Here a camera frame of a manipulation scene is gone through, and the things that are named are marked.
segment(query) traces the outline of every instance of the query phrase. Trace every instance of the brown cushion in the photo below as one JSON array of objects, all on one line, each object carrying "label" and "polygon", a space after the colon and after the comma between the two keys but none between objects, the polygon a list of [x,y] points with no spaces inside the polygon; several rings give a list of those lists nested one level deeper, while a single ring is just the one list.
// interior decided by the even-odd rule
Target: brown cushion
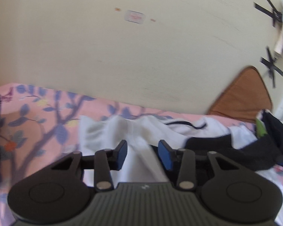
[{"label": "brown cushion", "polygon": [[207,114],[255,123],[261,109],[272,110],[272,101],[258,70],[248,66],[219,96]]}]

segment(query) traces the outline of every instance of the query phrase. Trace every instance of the floral bedsheet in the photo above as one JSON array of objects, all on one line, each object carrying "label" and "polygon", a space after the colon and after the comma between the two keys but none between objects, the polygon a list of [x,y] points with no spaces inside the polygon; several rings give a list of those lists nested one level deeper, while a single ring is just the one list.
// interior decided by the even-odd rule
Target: floral bedsheet
[{"label": "floral bedsheet", "polygon": [[[191,122],[201,118],[15,83],[0,87],[0,100],[0,226],[14,221],[7,205],[13,184],[78,148],[80,115],[95,120],[106,120],[111,115],[127,119],[154,115]],[[253,130],[249,123],[212,117],[225,126],[243,124]],[[283,183],[283,168],[277,167],[277,171]]]}]

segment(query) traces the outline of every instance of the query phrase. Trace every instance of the white garment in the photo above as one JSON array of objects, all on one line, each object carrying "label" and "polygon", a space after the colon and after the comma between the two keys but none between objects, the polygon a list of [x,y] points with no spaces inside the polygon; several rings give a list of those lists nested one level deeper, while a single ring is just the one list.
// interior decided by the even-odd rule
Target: white garment
[{"label": "white garment", "polygon": [[[160,140],[165,140],[173,149],[184,147],[189,137],[214,138],[231,134],[232,146],[241,149],[256,140],[255,135],[244,125],[225,127],[219,121],[202,117],[193,123],[195,127],[203,126],[203,129],[172,124],[165,125],[172,121],[161,121],[154,116],[144,116],[137,120],[127,120],[121,116],[112,116],[107,121],[94,121],[87,116],[80,117],[79,141],[80,151],[83,155],[94,155],[97,150],[115,149],[121,140],[128,143],[128,153],[120,171],[111,171],[112,180],[115,186],[119,182],[166,182],[163,168],[155,153],[149,145],[158,146]],[[276,180],[276,173],[273,169],[259,171],[274,182],[282,191],[283,186]],[[84,182],[93,186],[93,170],[86,170]],[[283,206],[276,220],[283,226]]]}]

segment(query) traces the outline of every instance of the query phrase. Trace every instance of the green fabric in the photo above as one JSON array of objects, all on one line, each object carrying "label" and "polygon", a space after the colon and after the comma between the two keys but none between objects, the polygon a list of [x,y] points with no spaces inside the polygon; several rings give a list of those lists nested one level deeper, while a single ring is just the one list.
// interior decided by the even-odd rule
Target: green fabric
[{"label": "green fabric", "polygon": [[256,137],[259,139],[266,134],[267,134],[267,131],[266,131],[264,123],[261,120],[256,119]]}]

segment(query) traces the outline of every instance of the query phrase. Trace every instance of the gray ribbed panel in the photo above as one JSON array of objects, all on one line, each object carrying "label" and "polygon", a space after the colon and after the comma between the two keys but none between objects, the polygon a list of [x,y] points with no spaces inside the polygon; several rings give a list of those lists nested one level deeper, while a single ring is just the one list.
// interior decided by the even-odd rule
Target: gray ribbed panel
[{"label": "gray ribbed panel", "polygon": [[[55,226],[245,226],[223,221],[207,212],[193,193],[169,183],[120,183],[98,193],[80,215]],[[275,226],[273,222],[255,224]],[[17,222],[15,226],[32,226]]]}]

